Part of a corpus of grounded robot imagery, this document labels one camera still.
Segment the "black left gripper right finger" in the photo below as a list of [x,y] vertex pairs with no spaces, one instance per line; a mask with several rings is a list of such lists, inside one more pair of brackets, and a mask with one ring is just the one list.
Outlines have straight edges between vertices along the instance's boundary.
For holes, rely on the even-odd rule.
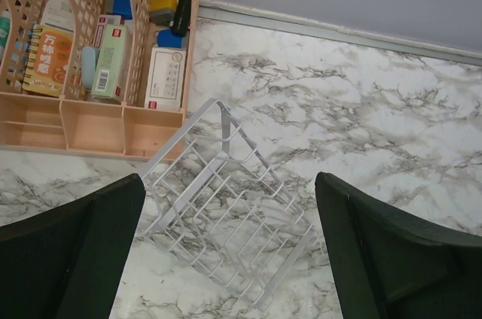
[[344,318],[479,318],[481,237],[375,199],[331,173],[316,202]]

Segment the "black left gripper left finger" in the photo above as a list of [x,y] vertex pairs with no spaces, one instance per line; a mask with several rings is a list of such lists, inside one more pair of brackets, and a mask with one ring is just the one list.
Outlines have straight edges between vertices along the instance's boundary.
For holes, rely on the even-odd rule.
[[3,318],[107,318],[145,202],[137,174],[1,227]]

